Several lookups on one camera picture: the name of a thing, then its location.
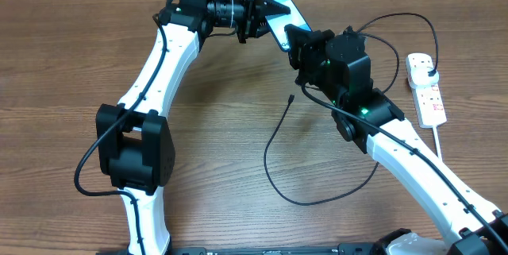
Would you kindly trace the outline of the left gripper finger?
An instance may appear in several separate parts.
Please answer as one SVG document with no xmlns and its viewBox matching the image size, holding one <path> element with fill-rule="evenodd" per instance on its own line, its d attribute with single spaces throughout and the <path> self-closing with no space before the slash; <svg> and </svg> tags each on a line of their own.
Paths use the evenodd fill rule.
<svg viewBox="0 0 508 255">
<path fill-rule="evenodd" d="M 260 38 L 270 32 L 269 25 L 265 16 L 257 16 L 253 19 L 253 36 Z"/>
<path fill-rule="evenodd" d="M 279 15 L 279 14 L 290 14 L 291 9 L 288 6 L 282 5 L 275 0 L 254 0 L 255 19 L 264 19 L 266 16 Z"/>
</svg>

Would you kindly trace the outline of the Samsung Galaxy smartphone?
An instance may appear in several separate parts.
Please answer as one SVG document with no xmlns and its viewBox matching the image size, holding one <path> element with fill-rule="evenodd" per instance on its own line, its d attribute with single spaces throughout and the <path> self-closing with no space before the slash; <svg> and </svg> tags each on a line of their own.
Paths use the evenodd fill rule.
<svg viewBox="0 0 508 255">
<path fill-rule="evenodd" d="M 287 6 L 291 10 L 289 14 L 276 14 L 267 16 L 267 24 L 279 48 L 283 52 L 288 52 L 291 47 L 287 40 L 287 34 L 284 30 L 284 27 L 286 25 L 294 25 L 300 29 L 307 31 L 311 31 L 311 28 L 292 0 L 274 1 Z"/>
</svg>

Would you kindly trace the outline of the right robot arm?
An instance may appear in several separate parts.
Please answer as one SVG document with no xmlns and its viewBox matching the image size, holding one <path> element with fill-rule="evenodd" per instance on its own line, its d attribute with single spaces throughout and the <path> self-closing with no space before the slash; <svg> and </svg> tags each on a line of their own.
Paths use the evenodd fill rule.
<svg viewBox="0 0 508 255">
<path fill-rule="evenodd" d="M 507 215 L 473 191 L 418 136 L 404 113 L 370 76 L 363 36 L 347 29 L 284 28 L 295 82 L 314 85 L 326 99 L 307 98 L 331 110 L 337 130 L 384 166 L 431 218 L 450 254 L 505 254 Z"/>
</svg>

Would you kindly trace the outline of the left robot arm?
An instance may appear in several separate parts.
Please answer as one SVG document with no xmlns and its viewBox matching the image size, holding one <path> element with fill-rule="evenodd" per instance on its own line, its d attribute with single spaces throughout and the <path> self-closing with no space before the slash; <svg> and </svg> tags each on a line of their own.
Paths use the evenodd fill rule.
<svg viewBox="0 0 508 255">
<path fill-rule="evenodd" d="M 181 80 L 216 27 L 231 28 L 239 42 L 269 30 L 267 18 L 288 15 L 275 0 L 167 0 L 155 14 L 152 51 L 135 83 L 114 106 L 96 114 L 100 169 L 120 195 L 130 243 L 125 254 L 168 254 L 164 186 L 175 164 L 167 118 Z"/>
</svg>

